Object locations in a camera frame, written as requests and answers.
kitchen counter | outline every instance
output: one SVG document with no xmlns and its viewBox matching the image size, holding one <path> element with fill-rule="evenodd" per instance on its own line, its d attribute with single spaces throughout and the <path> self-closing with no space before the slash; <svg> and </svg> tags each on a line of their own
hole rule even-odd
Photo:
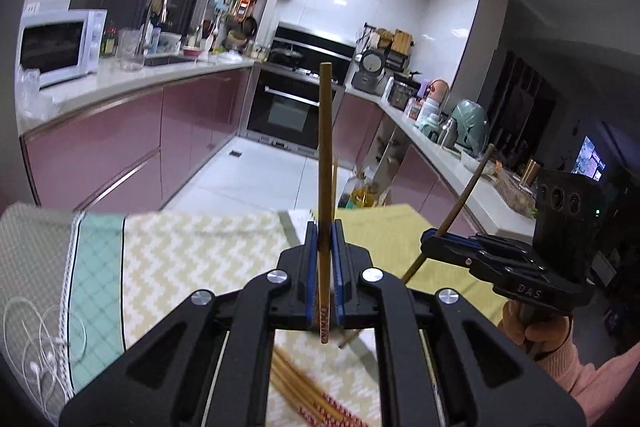
<svg viewBox="0 0 640 427">
<path fill-rule="evenodd" d="M 146 66 L 140 71 L 122 71 L 115 58 L 104 58 L 100 60 L 98 73 L 43 89 L 41 93 L 53 99 L 54 114 L 46 121 L 18 118 L 18 131 L 23 135 L 75 110 L 143 87 L 161 85 L 172 80 L 201 74 L 251 68 L 253 64 L 254 60 L 250 58 L 229 60 L 219 57 L 215 64 L 207 60 L 198 60 L 167 66 Z"/>
<path fill-rule="evenodd" d="M 354 89 L 350 85 L 346 87 L 346 93 L 378 104 L 385 114 L 411 139 L 415 147 L 439 172 L 449 187 L 456 194 L 462 193 L 471 179 L 472 173 L 463 167 L 457 157 L 434 144 L 414 126 L 413 120 L 407 118 L 399 109 L 391 107 L 379 96 Z M 531 243 L 535 220 L 511 210 L 490 182 L 482 178 L 478 180 L 476 187 L 466 200 L 466 207 L 487 233 Z"/>
</svg>

television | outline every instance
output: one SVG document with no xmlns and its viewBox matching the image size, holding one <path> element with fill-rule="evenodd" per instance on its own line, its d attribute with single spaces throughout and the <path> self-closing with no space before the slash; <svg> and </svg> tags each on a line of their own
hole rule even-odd
<svg viewBox="0 0 640 427">
<path fill-rule="evenodd" d="M 593 142 L 585 136 L 572 172 L 599 181 L 606 166 L 606 163 L 600 159 Z"/>
</svg>

earphones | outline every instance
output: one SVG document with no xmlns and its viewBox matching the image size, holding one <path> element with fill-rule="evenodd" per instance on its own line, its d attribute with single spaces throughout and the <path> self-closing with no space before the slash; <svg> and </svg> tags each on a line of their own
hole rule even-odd
<svg viewBox="0 0 640 427">
<path fill-rule="evenodd" d="M 39 320 L 37 333 L 29 333 L 24 320 L 21 321 L 22 329 L 26 333 L 28 341 L 22 350 L 22 359 L 20 361 L 19 368 L 11 357 L 6 337 L 6 322 L 9 309 L 18 304 L 28 306 Z M 54 423 L 54 419 L 57 418 L 57 416 L 53 415 L 52 412 L 49 411 L 48 402 L 53 396 L 56 386 L 60 386 L 65 402 L 70 400 L 74 394 L 70 383 L 65 378 L 65 364 L 79 362 L 82 360 L 82 357 L 84 357 L 84 352 L 86 350 L 86 328 L 84 327 L 84 323 L 80 317 L 71 310 L 66 310 L 69 317 L 75 317 L 82 326 L 82 347 L 78 356 L 75 359 L 72 359 L 71 354 L 67 353 L 69 350 L 69 343 L 61 337 L 54 337 L 49 333 L 47 325 L 45 324 L 45 318 L 55 309 L 59 312 L 62 311 L 60 306 L 54 305 L 47 308 L 45 312 L 40 315 L 36 306 L 34 306 L 30 300 L 25 299 L 24 297 L 13 297 L 9 299 L 5 305 L 2 317 L 2 338 L 4 340 L 4 350 L 6 352 L 7 359 L 13 366 L 15 372 L 17 374 L 22 374 L 29 394 L 33 398 L 34 402 L 40 406 L 43 414 L 52 423 Z M 35 357 L 35 359 L 28 360 L 30 347 L 36 348 L 37 357 Z M 32 386 L 35 386 L 36 393 L 33 392 Z"/>
</svg>

screw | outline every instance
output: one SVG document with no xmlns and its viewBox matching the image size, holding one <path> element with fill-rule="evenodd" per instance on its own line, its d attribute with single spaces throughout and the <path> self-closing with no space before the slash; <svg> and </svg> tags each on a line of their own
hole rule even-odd
<svg viewBox="0 0 640 427">
<path fill-rule="evenodd" d="M 288 278 L 289 278 L 289 275 L 287 275 L 287 272 L 285 272 L 284 270 L 271 270 L 267 274 L 267 280 L 274 284 L 282 284 Z"/>
<path fill-rule="evenodd" d="M 211 293 L 206 290 L 198 290 L 191 294 L 191 302 L 196 306 L 204 306 L 211 302 Z"/>
<path fill-rule="evenodd" d="M 444 290 L 440 290 L 438 292 L 438 299 L 440 299 L 445 304 L 455 304 L 458 302 L 460 295 L 455 290 L 451 288 L 444 288 Z"/>
<path fill-rule="evenodd" d="M 367 268 L 362 272 L 362 278 L 368 282 L 377 282 L 382 279 L 383 275 L 379 268 Z"/>
</svg>

cutting board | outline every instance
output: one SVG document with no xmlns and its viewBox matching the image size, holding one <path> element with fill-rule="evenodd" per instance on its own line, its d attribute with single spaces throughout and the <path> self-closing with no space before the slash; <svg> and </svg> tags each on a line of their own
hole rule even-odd
<svg viewBox="0 0 640 427">
<path fill-rule="evenodd" d="M 395 52 L 401 53 L 402 55 L 408 55 L 412 40 L 413 37 L 411 36 L 411 33 L 396 30 L 394 40 L 391 42 L 391 49 Z"/>
</svg>

